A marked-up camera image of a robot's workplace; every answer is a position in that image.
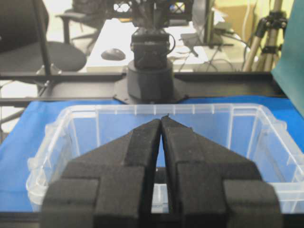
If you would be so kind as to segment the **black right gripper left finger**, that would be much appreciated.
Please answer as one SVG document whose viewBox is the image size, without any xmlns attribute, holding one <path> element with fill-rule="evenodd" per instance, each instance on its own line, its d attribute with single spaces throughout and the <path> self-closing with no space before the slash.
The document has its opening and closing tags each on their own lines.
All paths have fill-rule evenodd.
<svg viewBox="0 0 304 228">
<path fill-rule="evenodd" d="M 159 144 L 154 119 L 72 159 L 45 194 L 42 227 L 139 227 L 152 209 Z"/>
</svg>

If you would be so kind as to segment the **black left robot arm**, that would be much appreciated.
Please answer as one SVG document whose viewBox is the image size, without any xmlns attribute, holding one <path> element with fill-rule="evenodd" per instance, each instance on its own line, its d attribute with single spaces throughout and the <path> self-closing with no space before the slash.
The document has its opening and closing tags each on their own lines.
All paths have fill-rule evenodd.
<svg viewBox="0 0 304 228">
<path fill-rule="evenodd" d="M 146 102 L 175 95 L 168 26 L 172 0 L 133 0 L 129 13 L 102 1 L 106 19 L 131 18 L 133 60 L 127 91 Z M 156 162 L 162 133 L 159 119 L 71 159 L 52 182 L 41 207 L 42 228 L 137 228 L 151 214 Z"/>
</svg>

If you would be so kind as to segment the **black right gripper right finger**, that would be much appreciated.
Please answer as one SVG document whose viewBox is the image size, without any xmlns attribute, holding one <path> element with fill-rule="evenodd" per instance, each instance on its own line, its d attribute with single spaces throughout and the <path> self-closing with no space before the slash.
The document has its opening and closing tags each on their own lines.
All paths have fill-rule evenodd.
<svg viewBox="0 0 304 228">
<path fill-rule="evenodd" d="M 168 190 L 184 228 L 281 228 L 274 188 L 256 164 L 164 116 Z"/>
</svg>

